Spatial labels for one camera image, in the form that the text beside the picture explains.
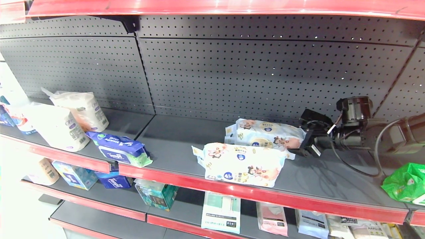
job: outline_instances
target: pink package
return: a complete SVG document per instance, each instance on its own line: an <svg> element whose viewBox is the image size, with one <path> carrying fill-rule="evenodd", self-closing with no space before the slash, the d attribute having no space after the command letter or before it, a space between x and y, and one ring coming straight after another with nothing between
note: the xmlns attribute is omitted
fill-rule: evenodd
<svg viewBox="0 0 425 239"><path fill-rule="evenodd" d="M258 229L277 235L288 236L283 207L257 202Z"/></svg>

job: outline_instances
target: green plastic bag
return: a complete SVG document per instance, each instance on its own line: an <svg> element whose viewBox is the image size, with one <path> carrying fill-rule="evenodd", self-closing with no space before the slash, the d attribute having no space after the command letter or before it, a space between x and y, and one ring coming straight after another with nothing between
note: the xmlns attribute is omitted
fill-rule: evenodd
<svg viewBox="0 0 425 239"><path fill-rule="evenodd" d="M390 198L413 203L413 200L425 194L425 165L408 163L388 176L381 187ZM425 201L415 203L425 205Z"/></svg>

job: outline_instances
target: cartoon-printed package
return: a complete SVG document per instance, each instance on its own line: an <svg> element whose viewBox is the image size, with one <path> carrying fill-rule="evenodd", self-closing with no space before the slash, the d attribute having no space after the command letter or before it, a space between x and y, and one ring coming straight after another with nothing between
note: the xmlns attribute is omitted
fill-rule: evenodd
<svg viewBox="0 0 425 239"><path fill-rule="evenodd" d="M301 128L260 120L238 119L226 127L224 142L227 144L275 148L285 152L287 159L295 159L288 148L299 148L306 133Z"/></svg>
<svg viewBox="0 0 425 239"><path fill-rule="evenodd" d="M273 148L209 143L203 150L192 146L205 168L205 179L273 187L285 152Z"/></svg>

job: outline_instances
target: pegboard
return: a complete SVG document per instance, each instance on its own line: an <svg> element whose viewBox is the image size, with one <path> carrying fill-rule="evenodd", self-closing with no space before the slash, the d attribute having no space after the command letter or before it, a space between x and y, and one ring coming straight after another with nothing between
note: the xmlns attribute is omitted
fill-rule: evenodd
<svg viewBox="0 0 425 239"><path fill-rule="evenodd" d="M423 21L331 15L144 15L139 37L314 40L413 46Z"/></svg>
<svg viewBox="0 0 425 239"><path fill-rule="evenodd" d="M2 39L0 44L29 95L41 92L40 87L92 91L98 99L137 103L153 114L134 37L31 37Z"/></svg>
<svg viewBox="0 0 425 239"><path fill-rule="evenodd" d="M0 25L0 38L133 36L118 21L90 17L59 17L48 20L26 19L25 23Z"/></svg>
<svg viewBox="0 0 425 239"><path fill-rule="evenodd" d="M425 48L417 48L375 118L388 121L425 112Z"/></svg>
<svg viewBox="0 0 425 239"><path fill-rule="evenodd" d="M336 118L335 103L344 97L381 102L411 52L312 41L140 39L139 45L157 108L292 120L305 108Z"/></svg>

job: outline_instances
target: beige bottle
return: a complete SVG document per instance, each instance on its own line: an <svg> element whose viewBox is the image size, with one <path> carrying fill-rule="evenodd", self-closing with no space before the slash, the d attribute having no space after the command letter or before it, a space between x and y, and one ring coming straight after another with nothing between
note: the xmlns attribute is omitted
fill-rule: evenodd
<svg viewBox="0 0 425 239"><path fill-rule="evenodd" d="M59 173L47 158L31 163L28 177L33 183L50 186L59 179Z"/></svg>

